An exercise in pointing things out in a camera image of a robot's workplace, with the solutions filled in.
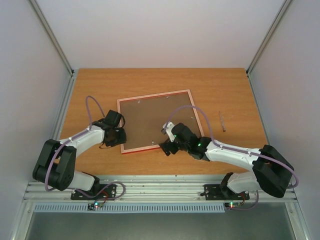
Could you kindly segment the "small clear-handled screwdriver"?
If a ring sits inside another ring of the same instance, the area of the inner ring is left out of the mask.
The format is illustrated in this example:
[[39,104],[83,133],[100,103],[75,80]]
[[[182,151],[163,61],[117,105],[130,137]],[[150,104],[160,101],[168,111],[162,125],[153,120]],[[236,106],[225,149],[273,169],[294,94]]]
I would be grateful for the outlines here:
[[226,126],[225,126],[223,115],[220,111],[218,111],[218,113],[219,113],[219,119],[220,119],[222,131],[226,132]]

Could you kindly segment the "red picture frame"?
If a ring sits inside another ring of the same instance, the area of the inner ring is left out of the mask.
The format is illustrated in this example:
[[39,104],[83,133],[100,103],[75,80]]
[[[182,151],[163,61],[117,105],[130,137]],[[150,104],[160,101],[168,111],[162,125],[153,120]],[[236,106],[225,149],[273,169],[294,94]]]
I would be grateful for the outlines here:
[[171,113],[185,105],[194,105],[189,89],[155,93],[117,100],[117,111],[124,116],[126,143],[120,145],[122,154],[158,149],[168,139],[162,132]]

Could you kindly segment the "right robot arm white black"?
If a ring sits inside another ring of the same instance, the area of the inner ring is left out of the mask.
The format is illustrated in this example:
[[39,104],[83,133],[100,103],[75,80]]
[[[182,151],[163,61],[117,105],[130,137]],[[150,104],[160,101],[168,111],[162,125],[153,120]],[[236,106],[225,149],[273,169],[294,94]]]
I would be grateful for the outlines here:
[[229,172],[210,197],[231,200],[246,191],[264,191],[275,198],[283,198],[294,173],[293,166],[272,146],[244,148],[224,144],[209,137],[197,137],[183,123],[163,125],[168,136],[160,148],[169,156],[184,151],[196,160],[221,162],[246,170]]

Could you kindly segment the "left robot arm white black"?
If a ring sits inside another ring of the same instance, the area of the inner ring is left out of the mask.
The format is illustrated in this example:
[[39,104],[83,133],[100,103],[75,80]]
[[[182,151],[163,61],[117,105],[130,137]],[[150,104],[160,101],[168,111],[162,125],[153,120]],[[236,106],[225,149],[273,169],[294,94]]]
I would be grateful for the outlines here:
[[105,117],[91,122],[69,138],[48,139],[33,169],[33,179],[43,183],[48,192],[72,189],[89,199],[96,199],[105,188],[98,177],[75,170],[76,158],[95,145],[111,148],[124,144],[127,140],[125,123],[122,114],[109,110]]

